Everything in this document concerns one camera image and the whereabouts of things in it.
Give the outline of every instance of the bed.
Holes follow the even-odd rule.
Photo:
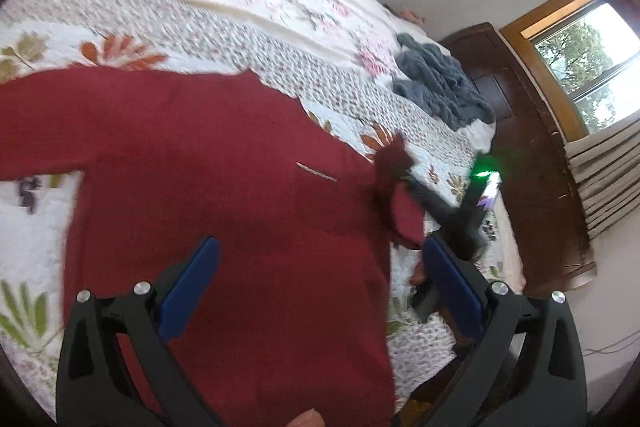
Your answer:
[[[0,82],[75,64],[182,73],[251,69],[363,156],[401,132],[415,175],[455,204],[494,129],[476,121],[453,132],[393,94],[391,78],[402,76],[394,61],[400,32],[433,42],[376,0],[7,0],[0,10]],[[65,234],[81,183],[82,172],[0,182],[0,344],[52,416]],[[424,226],[430,232],[436,225],[427,216]],[[521,291],[522,266],[499,199],[482,233],[488,241],[478,262],[482,273]],[[390,246],[390,256],[387,345],[399,408],[453,358],[454,341],[438,315],[422,324],[409,309],[417,252]]]

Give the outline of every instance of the wooden window frame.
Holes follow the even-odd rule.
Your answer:
[[[640,36],[638,0],[549,0],[500,30],[523,61],[542,91],[566,141],[584,138],[589,133],[571,98],[564,92],[555,75],[530,39],[567,20],[595,2],[607,2]]]

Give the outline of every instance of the phone screen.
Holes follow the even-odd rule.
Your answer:
[[[486,184],[482,196],[478,200],[478,206],[486,212],[494,208],[495,198],[498,197],[498,189],[500,188],[500,174],[492,172],[489,174],[489,181]]]

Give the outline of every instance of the gray blanket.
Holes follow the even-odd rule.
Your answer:
[[[396,38],[408,48],[396,57],[396,64],[410,80],[395,78],[394,93],[411,100],[425,113],[439,117],[454,131],[477,119],[484,123],[495,121],[494,110],[455,58],[443,55],[435,44],[418,44],[407,33]]]

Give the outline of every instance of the metal screw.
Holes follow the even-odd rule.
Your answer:
[[[87,302],[91,298],[91,292],[89,290],[80,290],[76,295],[78,302]]]
[[[136,282],[133,286],[133,293],[136,295],[146,295],[151,290],[151,285],[147,281]]]
[[[558,304],[563,304],[564,301],[566,301],[566,297],[564,296],[564,293],[562,293],[560,290],[556,290],[554,292],[551,293],[551,298],[556,301]]]
[[[496,295],[507,295],[509,287],[502,281],[496,281],[491,285],[491,291]]]

